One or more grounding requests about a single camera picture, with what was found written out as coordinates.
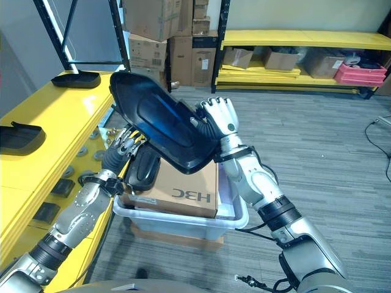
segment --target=black joint ring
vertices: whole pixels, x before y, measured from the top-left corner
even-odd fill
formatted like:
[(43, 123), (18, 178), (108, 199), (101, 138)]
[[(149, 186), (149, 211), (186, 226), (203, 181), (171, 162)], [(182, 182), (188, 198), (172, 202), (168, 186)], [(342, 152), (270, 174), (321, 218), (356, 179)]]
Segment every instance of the black joint ring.
[(224, 156), (224, 157), (220, 157), (218, 155), (216, 155), (214, 158), (213, 158), (213, 161), (215, 163), (221, 163), (221, 162), (225, 162), (227, 160), (230, 160), (230, 159), (236, 159), (237, 157), (243, 157), (247, 154), (251, 154), (252, 153), (252, 150), (250, 148), (245, 148), (241, 151), (237, 151), (236, 153), (233, 153), (233, 154), (229, 154), (227, 156)]

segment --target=yellow shelf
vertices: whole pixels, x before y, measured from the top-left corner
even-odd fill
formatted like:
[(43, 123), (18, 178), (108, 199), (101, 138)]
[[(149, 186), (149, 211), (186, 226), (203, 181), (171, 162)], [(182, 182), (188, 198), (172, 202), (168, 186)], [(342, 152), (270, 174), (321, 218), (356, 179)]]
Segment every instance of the yellow shelf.
[(223, 76), (217, 77), (217, 85), (221, 82), (231, 82), (235, 84), (253, 83), (253, 84), (289, 84), (289, 85), (338, 85), (341, 87), (349, 86), (339, 84), (332, 78), (312, 78), (304, 70), (297, 78), (259, 78), (252, 74), (243, 74), (242, 76)]
[(0, 156), (0, 260), (6, 259), (61, 174), (113, 102), (110, 72), (94, 89), (65, 89), (47, 83), (0, 121), (39, 125), (43, 145), (27, 156)]
[(218, 84), (217, 89), (220, 90), (300, 90), (306, 92), (333, 92), (333, 93), (359, 93), (356, 88), (341, 88), (341, 87), (308, 87), (300, 85), (269, 85), (269, 84), (236, 84), (223, 83)]
[(391, 39), (372, 32), (226, 31), (221, 46), (311, 46), (391, 51)]

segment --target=white plastic bin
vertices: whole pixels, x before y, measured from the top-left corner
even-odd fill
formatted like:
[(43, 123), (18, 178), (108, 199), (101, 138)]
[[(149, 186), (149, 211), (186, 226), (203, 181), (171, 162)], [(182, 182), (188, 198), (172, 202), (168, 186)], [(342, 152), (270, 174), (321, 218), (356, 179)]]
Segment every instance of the white plastic bin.
[(130, 218), (141, 230), (166, 234), (191, 236), (216, 240), (227, 230), (243, 228), (249, 222), (249, 211), (245, 201), (236, 197), (233, 201), (234, 220), (209, 219), (188, 215), (165, 214), (135, 209), (125, 209), (119, 197), (114, 199), (114, 212), (121, 217)]

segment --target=gray carpet floor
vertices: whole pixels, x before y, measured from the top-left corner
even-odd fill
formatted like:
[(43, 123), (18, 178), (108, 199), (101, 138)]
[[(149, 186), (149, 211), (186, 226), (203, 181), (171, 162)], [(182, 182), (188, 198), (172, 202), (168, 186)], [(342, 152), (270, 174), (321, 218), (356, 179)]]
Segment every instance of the gray carpet floor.
[[(192, 87), (173, 95), (189, 104), (216, 96)], [(374, 118), (391, 115), (391, 98), (276, 92), (218, 95), (232, 99), (244, 143), (256, 147), (263, 162), (277, 172), (285, 195), (339, 252), (356, 292), (391, 292), (387, 159), (364, 137), (364, 128)], [(123, 124), (113, 115), (108, 126)], [(368, 134), (391, 152), (391, 128), (378, 123)], [(249, 226), (258, 225), (255, 211), (249, 208), (249, 214)], [(143, 267), (150, 278), (182, 281), (211, 292), (261, 292), (236, 282), (234, 274), (252, 275), (272, 286), (285, 277), (279, 252), (270, 241), (234, 231), (225, 235), (217, 252), (140, 239), (130, 231), (128, 219), (115, 216), (87, 281), (131, 278)]]

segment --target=yellow workbench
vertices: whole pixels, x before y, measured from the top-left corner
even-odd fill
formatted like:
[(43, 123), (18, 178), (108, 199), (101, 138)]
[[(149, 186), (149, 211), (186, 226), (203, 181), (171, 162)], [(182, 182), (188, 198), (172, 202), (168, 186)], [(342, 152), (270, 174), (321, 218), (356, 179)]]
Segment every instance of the yellow workbench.
[[(343, 32), (343, 31), (303, 31), (303, 30), (243, 30), (226, 31), (221, 43), (221, 50), (225, 46), (309, 46), (329, 48), (357, 48), (377, 49), (391, 51), (391, 38), (385, 35), (371, 32)], [(304, 70), (296, 78), (287, 76), (273, 76), (269, 73), (265, 76), (256, 76), (252, 71), (260, 71), (261, 68), (242, 70), (235, 73), (227, 65), (219, 68), (219, 74), (215, 84), (217, 89), (281, 89), (281, 90), (305, 90), (304, 86), (317, 86), (319, 90), (328, 92), (346, 92), (348, 85), (339, 84), (334, 79), (317, 79), (309, 76)]]
[[(113, 103), (109, 91), (111, 72), (100, 74), (101, 84), (94, 89), (59, 88), (49, 82), (0, 120), (4, 126), (10, 126), (11, 121), (41, 126), (46, 133), (42, 146), (27, 156), (0, 155), (1, 268), (47, 232), (48, 224), (32, 220), (44, 201), (65, 208), (68, 199), (54, 198), (49, 193)], [(76, 181), (69, 198), (79, 188)], [(110, 214), (111, 207), (101, 215), (88, 238), (71, 252), (45, 292), (66, 289), (87, 267)]]

